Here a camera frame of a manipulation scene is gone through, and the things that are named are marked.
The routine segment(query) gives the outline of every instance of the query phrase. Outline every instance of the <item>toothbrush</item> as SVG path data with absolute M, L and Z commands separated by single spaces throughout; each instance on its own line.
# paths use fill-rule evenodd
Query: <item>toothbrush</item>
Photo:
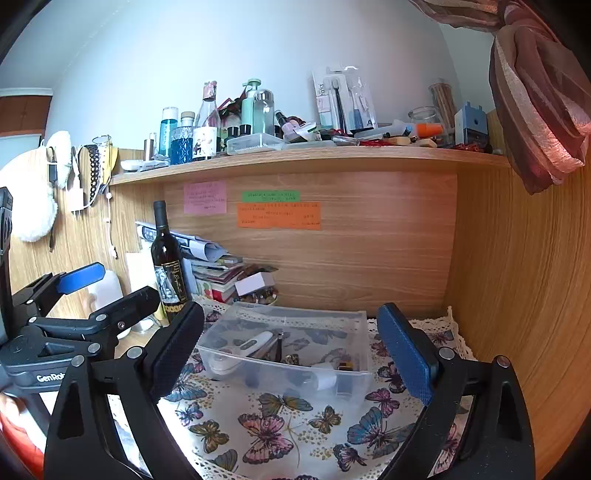
M 332 87 L 335 90 L 336 94 L 336 106 L 338 108 L 339 113 L 339 127 L 344 133 L 347 133 L 347 123 L 345 122 L 345 110 L 343 109 L 343 102 L 341 102 L 340 100 L 339 79 L 333 77 Z
M 220 348 L 219 351 L 226 355 L 215 355 L 209 368 L 216 375 L 228 375 L 240 364 L 241 358 L 252 355 L 272 338 L 273 333 L 266 331 L 255 335 L 240 346 Z

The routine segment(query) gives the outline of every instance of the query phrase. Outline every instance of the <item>blue liquid bottle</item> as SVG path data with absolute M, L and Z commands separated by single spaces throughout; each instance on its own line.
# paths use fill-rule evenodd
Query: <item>blue liquid bottle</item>
M 170 158 L 172 155 L 172 132 L 178 125 L 178 108 L 169 106 L 162 110 L 162 121 L 160 122 L 160 142 L 158 153 Z

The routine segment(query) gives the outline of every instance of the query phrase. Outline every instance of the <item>butterfly print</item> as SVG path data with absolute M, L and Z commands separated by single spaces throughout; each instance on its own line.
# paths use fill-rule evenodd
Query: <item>butterfly print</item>
M 205 321 L 208 323 L 217 322 L 222 317 L 222 314 L 217 310 L 212 310 L 205 315 Z
M 445 346 L 448 342 L 453 342 L 453 333 L 451 330 L 445 332 L 428 333 L 427 336 L 435 346 Z
M 368 444 L 368 449 L 374 447 L 372 458 L 376 459 L 395 452 L 400 443 L 410 434 L 414 423 L 387 430 L 384 425 L 382 412 L 377 407 L 371 407 L 358 424 L 347 431 L 347 441 L 354 445 Z
M 324 329 L 303 329 L 307 336 L 309 336 L 314 343 L 319 345 L 328 345 L 329 339 L 332 337 L 347 338 L 347 332 L 341 332 L 340 330 L 324 330 Z
M 384 418 L 389 417 L 400 406 L 398 400 L 390 398 L 390 392 L 387 388 L 380 388 L 375 392 L 368 393 L 365 396 L 365 400 L 379 402 L 379 409 Z
M 378 368 L 378 376 L 390 383 L 390 392 L 402 393 L 406 390 L 406 385 L 404 385 L 398 369 L 394 366 L 394 362 L 389 362 L 387 367 Z
M 310 344 L 310 341 L 307 338 L 298 338 L 291 343 L 284 343 L 283 347 L 292 347 L 296 352 L 299 352 L 303 348 L 307 347 Z
M 228 320 L 224 323 L 224 327 L 226 330 L 231 330 L 233 332 L 241 332 L 243 330 L 254 330 L 254 329 L 262 329 L 264 331 L 267 329 L 268 325 L 262 322 L 253 322 L 252 320 L 245 320 L 245 319 L 236 319 L 236 320 Z
M 378 343 L 372 343 L 371 349 L 376 350 L 376 355 L 378 356 L 390 356 L 388 350 L 386 350 L 386 346 L 384 345 L 384 341 L 380 340 Z
M 290 440 L 281 435 L 280 431 L 285 421 L 277 415 L 265 418 L 243 413 L 238 417 L 238 422 L 248 430 L 251 436 L 256 437 L 242 457 L 244 463 L 251 465 L 267 463 L 269 460 L 284 457 L 294 447 Z
M 348 472 L 351 468 L 351 465 L 353 465 L 355 462 L 360 465 L 367 466 L 367 463 L 365 463 L 367 458 L 360 457 L 357 453 L 357 450 L 355 450 L 348 443 L 345 443 L 344 445 L 342 443 L 335 445 L 335 448 L 333 448 L 333 453 L 335 454 L 339 468 L 343 472 Z
M 213 460 L 210 460 L 210 462 L 215 463 L 218 467 L 223 468 L 228 472 L 233 472 L 238 462 L 238 452 L 233 448 L 229 449 L 226 453 L 218 455 Z
M 189 431 L 203 437 L 203 450 L 205 453 L 215 452 L 219 445 L 225 445 L 230 440 L 227 433 L 220 432 L 220 424 L 213 420 L 191 425 Z
M 320 363 L 330 362 L 331 364 L 338 364 L 341 362 L 350 362 L 351 356 L 344 348 L 335 348 L 330 352 L 324 354 L 320 359 Z
M 283 398 L 279 398 L 270 393 L 263 393 L 263 395 L 258 398 L 258 401 L 261 402 L 263 418 L 277 415 L 283 407 L 299 411 L 310 411 L 313 409 L 312 405 L 303 398 L 288 397 L 287 395 L 283 395 Z
M 318 429 L 320 432 L 328 435 L 331 427 L 340 425 L 341 415 L 335 413 L 335 410 L 330 405 L 327 405 L 324 409 L 324 413 L 320 417 L 316 417 L 308 422 L 308 425 Z
M 203 412 L 197 402 L 191 403 L 184 410 L 176 410 L 177 417 L 180 419 L 183 427 L 188 426 L 193 420 L 199 420 L 203 417 Z
M 195 366 L 193 367 L 194 373 L 198 374 L 198 373 L 201 373 L 205 370 L 205 367 L 203 366 L 203 360 L 201 360 L 201 354 L 199 353 L 199 350 L 197 350 L 197 349 L 193 350 L 193 353 L 191 353 L 191 359 L 195 362 Z
M 172 391 L 164 397 L 168 401 L 197 400 L 207 396 L 205 390 L 197 387 L 191 382 L 191 375 L 199 373 L 199 366 L 187 363 L 181 370 L 177 381 L 174 383 Z
M 435 467 L 433 468 L 433 475 L 447 470 L 452 464 L 453 457 L 457 452 L 458 446 L 460 445 L 461 436 L 456 435 L 456 433 L 457 426 L 455 423 L 453 423 L 452 428 L 447 434 L 447 440 L 443 445 L 443 450 L 441 451 L 441 454 L 435 463 Z

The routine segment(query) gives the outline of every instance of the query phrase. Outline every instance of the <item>wine bottle label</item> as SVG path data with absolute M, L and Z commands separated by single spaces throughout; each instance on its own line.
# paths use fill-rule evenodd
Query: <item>wine bottle label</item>
M 164 311 L 166 313 L 180 312 L 187 301 L 180 262 L 177 260 L 163 265 L 155 265 L 154 271 Z
M 198 127 L 193 131 L 193 158 L 215 157 L 216 127 Z

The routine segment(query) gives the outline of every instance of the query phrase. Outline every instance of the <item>blue clamp pad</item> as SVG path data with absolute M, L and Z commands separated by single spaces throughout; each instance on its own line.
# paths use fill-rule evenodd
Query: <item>blue clamp pad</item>
M 70 293 L 74 293 L 81 288 L 102 280 L 104 276 L 104 266 L 95 262 L 62 275 L 56 289 L 58 293 L 69 295 Z
M 439 367 L 434 345 L 423 331 L 410 325 L 393 303 L 379 308 L 378 332 L 410 394 L 429 405 Z

